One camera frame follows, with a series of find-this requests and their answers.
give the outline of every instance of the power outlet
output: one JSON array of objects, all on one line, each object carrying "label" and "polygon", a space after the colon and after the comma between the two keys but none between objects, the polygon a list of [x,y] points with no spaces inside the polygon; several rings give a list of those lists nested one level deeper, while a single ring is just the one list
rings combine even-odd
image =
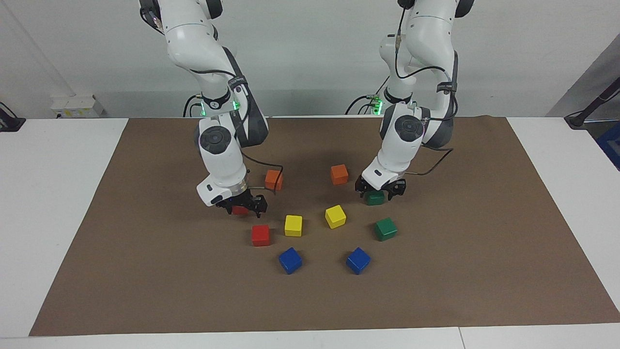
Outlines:
[{"label": "power outlet", "polygon": [[94,96],[75,96],[54,99],[51,111],[57,119],[95,119],[101,117],[104,107]]}]

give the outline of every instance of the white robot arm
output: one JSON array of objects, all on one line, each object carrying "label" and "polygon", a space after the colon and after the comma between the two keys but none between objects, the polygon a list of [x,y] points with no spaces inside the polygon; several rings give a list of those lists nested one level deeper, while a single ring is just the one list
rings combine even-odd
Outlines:
[{"label": "white robot arm", "polygon": [[[390,69],[384,97],[386,109],[380,135],[383,144],[373,162],[355,183],[355,190],[384,190],[388,199],[403,195],[403,178],[419,148],[440,148],[452,137],[453,117],[458,111],[456,78],[458,55],[452,47],[452,24],[465,16],[473,0],[398,0],[403,18],[409,11],[405,34],[388,35],[381,42],[381,57]],[[437,79],[435,110],[410,103],[415,74],[433,70]]]},{"label": "white robot arm", "polygon": [[143,20],[166,36],[170,59],[201,88],[206,118],[194,137],[209,176],[197,186],[198,195],[207,206],[223,207],[229,214],[233,206],[243,206],[260,217],[267,202],[247,187],[241,148],[261,144],[268,125],[233,55],[217,41],[210,20],[222,13],[221,1],[139,2]]}]

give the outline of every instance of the wooden block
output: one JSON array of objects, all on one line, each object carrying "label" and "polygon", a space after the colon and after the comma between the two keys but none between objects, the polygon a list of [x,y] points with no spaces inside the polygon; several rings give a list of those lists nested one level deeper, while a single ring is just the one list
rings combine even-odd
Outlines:
[{"label": "wooden block", "polygon": [[293,247],[282,253],[278,260],[288,275],[293,274],[302,264],[301,256]]},{"label": "wooden block", "polygon": [[284,235],[287,237],[301,237],[301,226],[303,224],[303,220],[303,217],[300,215],[286,216],[286,222],[284,223]]},{"label": "wooden block", "polygon": [[256,247],[271,245],[269,225],[255,225],[252,227],[252,244]]},{"label": "wooden block", "polygon": [[283,177],[284,174],[280,174],[280,171],[268,170],[267,175],[265,176],[265,188],[273,190],[275,187],[275,190],[282,190],[282,181],[284,180]]},{"label": "wooden block", "polygon": [[386,195],[383,191],[367,191],[364,193],[364,200],[368,206],[383,205]]},{"label": "wooden block", "polygon": [[236,214],[236,215],[246,215],[250,212],[250,210],[246,209],[243,206],[233,206],[232,207],[232,214]]},{"label": "wooden block", "polygon": [[368,263],[370,263],[370,256],[359,247],[347,258],[347,266],[357,275],[361,274]]},{"label": "wooden block", "polygon": [[386,218],[377,222],[374,226],[374,232],[377,234],[379,241],[385,241],[395,237],[398,229],[391,218]]},{"label": "wooden block", "polygon": [[337,227],[345,225],[347,222],[347,215],[342,209],[342,206],[337,205],[325,210],[325,220],[331,229],[336,229]]},{"label": "wooden block", "polygon": [[331,177],[335,186],[346,184],[348,182],[347,167],[345,165],[332,166]]}]

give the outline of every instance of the blue object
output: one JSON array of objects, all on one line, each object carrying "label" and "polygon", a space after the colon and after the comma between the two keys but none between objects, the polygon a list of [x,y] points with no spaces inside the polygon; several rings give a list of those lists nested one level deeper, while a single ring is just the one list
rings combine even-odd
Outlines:
[{"label": "blue object", "polygon": [[347,266],[357,275],[361,274],[368,263],[370,263],[370,256],[359,247],[347,258]]},{"label": "blue object", "polygon": [[293,247],[286,250],[278,258],[287,274],[293,274],[301,266],[301,256]]},{"label": "blue object", "polygon": [[596,140],[605,155],[620,169],[620,122]]}]

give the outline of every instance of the green cube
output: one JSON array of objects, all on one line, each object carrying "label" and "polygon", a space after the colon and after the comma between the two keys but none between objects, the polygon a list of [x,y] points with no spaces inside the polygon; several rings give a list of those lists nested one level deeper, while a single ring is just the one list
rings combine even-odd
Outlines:
[{"label": "green cube", "polygon": [[385,241],[396,236],[398,229],[391,218],[386,218],[377,222],[374,226],[374,232],[377,234],[379,241]]},{"label": "green cube", "polygon": [[383,191],[367,191],[364,194],[364,200],[368,206],[383,205],[386,200],[386,193]]}]

